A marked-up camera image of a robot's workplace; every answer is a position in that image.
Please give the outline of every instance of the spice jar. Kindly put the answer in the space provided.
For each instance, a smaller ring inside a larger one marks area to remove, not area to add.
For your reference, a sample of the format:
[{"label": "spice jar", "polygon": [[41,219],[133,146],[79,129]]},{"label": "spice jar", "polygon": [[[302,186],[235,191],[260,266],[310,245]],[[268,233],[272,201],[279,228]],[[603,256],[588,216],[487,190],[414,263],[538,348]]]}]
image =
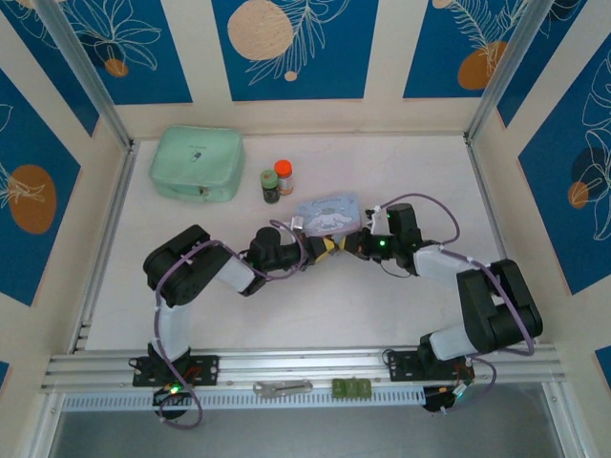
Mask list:
[{"label": "spice jar", "polygon": [[287,196],[293,192],[293,167],[285,159],[279,160],[274,165],[274,171],[278,174],[278,191]]},{"label": "spice jar", "polygon": [[263,189],[263,200],[267,203],[276,203],[280,200],[278,192],[278,174],[273,170],[261,172],[261,187]]}]

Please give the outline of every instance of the purple cable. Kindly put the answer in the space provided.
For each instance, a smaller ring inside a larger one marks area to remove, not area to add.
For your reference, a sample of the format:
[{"label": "purple cable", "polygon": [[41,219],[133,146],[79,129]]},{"label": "purple cable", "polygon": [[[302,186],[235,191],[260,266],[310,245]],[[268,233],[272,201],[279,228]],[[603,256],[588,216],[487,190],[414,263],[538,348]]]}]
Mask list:
[{"label": "purple cable", "polygon": [[[456,219],[456,217],[454,216],[452,211],[444,203],[442,203],[441,201],[437,200],[436,198],[433,198],[431,196],[428,196],[426,194],[421,194],[421,193],[408,193],[408,194],[404,194],[402,196],[399,196],[398,198],[394,198],[392,200],[389,200],[388,202],[380,205],[380,208],[386,208],[389,205],[392,205],[394,202],[396,202],[398,200],[401,200],[403,198],[425,198],[426,200],[430,200],[431,202],[433,202],[433,203],[437,204],[439,207],[441,207],[441,209],[444,212],[446,212],[446,214],[452,220],[452,223],[454,225],[455,233],[454,233],[454,236],[451,239],[448,239],[446,241],[442,241],[440,243],[440,245],[442,245],[442,246],[443,245],[449,245],[450,243],[454,243],[455,241],[458,240],[458,238],[460,237],[460,225],[458,224],[458,220]],[[532,356],[535,353],[535,345],[533,343],[533,339],[531,338],[530,334],[528,333],[528,330],[526,329],[526,326],[524,325],[524,322],[522,321],[522,319],[520,318],[519,314],[517,313],[517,310],[516,310],[516,307],[514,306],[514,303],[511,301],[511,299],[509,298],[509,296],[507,295],[507,293],[503,289],[503,286],[496,279],[495,275],[491,272],[491,270],[488,267],[486,267],[484,264],[482,264],[481,262],[479,262],[477,260],[472,260],[471,258],[467,258],[466,256],[460,255],[460,254],[455,253],[453,251],[446,250],[446,249],[442,248],[441,252],[445,253],[448,256],[452,256],[453,258],[456,258],[456,259],[459,259],[459,260],[464,260],[464,261],[474,265],[478,269],[482,270],[484,272],[484,274],[488,277],[488,279],[491,281],[491,283],[495,287],[495,289],[498,292],[498,294],[500,295],[500,297],[503,298],[503,300],[505,301],[505,304],[507,305],[507,308],[509,309],[509,312],[512,314],[512,317],[516,321],[517,327],[519,328],[519,330],[520,330],[520,332],[522,334],[522,337],[524,338],[524,341],[526,342],[526,345],[528,346],[528,350],[527,351],[522,351],[522,350],[515,350],[513,348],[501,348],[501,351],[505,351],[507,353],[514,353],[514,354],[521,355],[521,356]],[[470,358],[472,360],[474,360],[474,361],[477,361],[479,363],[487,365],[493,371],[492,380],[486,386],[486,388],[484,388],[484,390],[481,393],[479,393],[479,396],[477,397],[477,400],[478,400],[481,397],[483,397],[484,395],[488,394],[490,392],[490,390],[493,389],[493,387],[495,386],[495,382],[496,382],[496,368],[489,361],[486,361],[484,359],[479,358],[479,355],[472,355],[472,356],[470,356]]]},{"label": "purple cable", "polygon": [[437,200],[436,198],[432,198],[431,196],[428,196],[426,194],[421,194],[421,193],[407,193],[402,196],[399,196],[398,198],[394,198],[393,200],[389,200],[388,202],[383,203],[382,205],[380,205],[380,208],[386,208],[389,205],[392,205],[394,202],[402,200],[404,198],[425,198],[426,200],[430,200],[431,202],[436,203],[437,206],[441,207],[441,209],[444,212],[446,212],[446,214],[450,217],[450,219],[452,220],[452,223],[454,224],[454,229],[455,229],[454,237],[452,237],[451,239],[442,241],[441,244],[449,245],[450,243],[454,243],[455,241],[458,240],[458,238],[460,237],[460,225],[458,224],[458,220],[456,219],[452,211],[446,206],[446,204],[444,204],[440,200]]},{"label": "purple cable", "polygon": [[277,221],[275,219],[271,219],[269,223],[273,227],[275,227],[277,229],[283,228],[286,231],[288,231],[293,236],[293,238],[297,241],[297,244],[299,245],[299,250],[300,250],[300,254],[301,254],[299,262],[287,274],[281,275],[279,277],[273,277],[271,275],[267,275],[267,274],[265,274],[265,272],[261,272],[261,271],[259,271],[257,269],[254,269],[252,266],[248,265],[246,262],[241,260],[240,256],[235,251],[233,251],[231,248],[226,246],[221,241],[219,241],[219,240],[209,240],[209,241],[206,241],[204,243],[198,244],[195,248],[193,248],[186,255],[184,255],[172,267],[170,267],[165,274],[163,274],[163,276],[161,277],[161,279],[158,282],[157,288],[155,289],[156,311],[155,311],[155,320],[154,320],[153,328],[154,328],[155,340],[156,340],[156,342],[158,344],[159,356],[166,363],[166,365],[169,367],[169,369],[172,372],[172,374],[174,374],[174,376],[177,378],[177,380],[179,381],[180,385],[182,385],[182,387],[185,388],[187,393],[189,393],[191,398],[194,400],[196,406],[198,407],[198,419],[195,421],[195,423],[192,423],[191,425],[180,425],[180,424],[177,424],[177,423],[170,423],[166,419],[164,419],[163,416],[162,416],[162,414],[163,414],[163,407],[165,406],[165,403],[168,402],[171,399],[171,397],[166,398],[161,403],[161,405],[159,406],[159,417],[161,418],[161,421],[163,423],[165,423],[166,425],[168,425],[169,427],[173,427],[174,429],[182,429],[182,430],[193,429],[195,427],[198,427],[200,425],[200,423],[201,423],[201,420],[203,419],[203,408],[201,407],[200,398],[198,398],[198,396],[195,393],[194,389],[189,384],[187,384],[187,382],[184,380],[184,378],[182,378],[182,376],[180,375],[178,370],[174,367],[174,365],[172,364],[172,361],[170,360],[170,358],[168,358],[168,355],[165,352],[165,348],[163,347],[163,344],[161,343],[161,333],[160,333],[160,330],[159,330],[159,322],[160,322],[160,317],[161,317],[161,306],[162,306],[162,301],[163,301],[163,298],[161,297],[161,288],[167,282],[167,280],[172,276],[172,274],[174,274],[188,260],[190,260],[195,255],[197,255],[199,251],[203,250],[204,248],[207,248],[207,247],[210,247],[210,246],[215,246],[215,245],[221,245],[225,250],[227,250],[231,254],[231,256],[233,256],[234,258],[239,260],[246,267],[248,267],[250,270],[252,270],[255,274],[258,274],[258,275],[264,277],[266,280],[269,280],[269,281],[284,280],[284,279],[288,279],[289,277],[292,277],[293,275],[295,275],[295,273],[297,271],[299,271],[299,269],[302,267],[302,265],[306,261],[306,250],[304,248],[304,244],[299,239],[297,234],[295,234],[295,232],[293,230],[291,230],[283,222]]}]

